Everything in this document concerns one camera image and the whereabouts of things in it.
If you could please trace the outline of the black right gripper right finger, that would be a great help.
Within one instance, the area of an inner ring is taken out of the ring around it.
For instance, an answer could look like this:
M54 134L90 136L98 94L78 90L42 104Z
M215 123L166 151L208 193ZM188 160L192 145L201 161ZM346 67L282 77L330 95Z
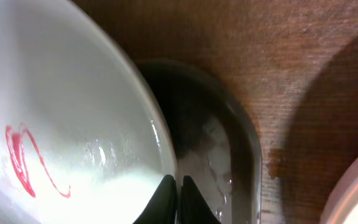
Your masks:
M181 224L220 224L189 175L183 177L180 214Z

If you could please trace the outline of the pale green plate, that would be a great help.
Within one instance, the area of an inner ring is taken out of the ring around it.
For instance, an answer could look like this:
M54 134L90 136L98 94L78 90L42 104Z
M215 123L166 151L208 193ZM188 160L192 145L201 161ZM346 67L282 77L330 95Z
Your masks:
M0 223L134 223L172 142L132 61L71 1L0 1Z

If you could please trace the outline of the pink plate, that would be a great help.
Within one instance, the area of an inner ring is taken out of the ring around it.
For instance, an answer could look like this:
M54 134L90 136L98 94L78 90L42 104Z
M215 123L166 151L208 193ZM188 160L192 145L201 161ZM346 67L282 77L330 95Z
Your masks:
M358 224L358 158L333 188L319 222Z

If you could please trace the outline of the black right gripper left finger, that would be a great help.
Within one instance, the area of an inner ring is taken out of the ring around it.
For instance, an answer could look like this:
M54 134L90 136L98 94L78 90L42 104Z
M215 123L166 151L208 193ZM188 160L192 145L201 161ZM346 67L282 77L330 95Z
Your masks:
M174 224L177 213L177 185L165 175L134 224Z

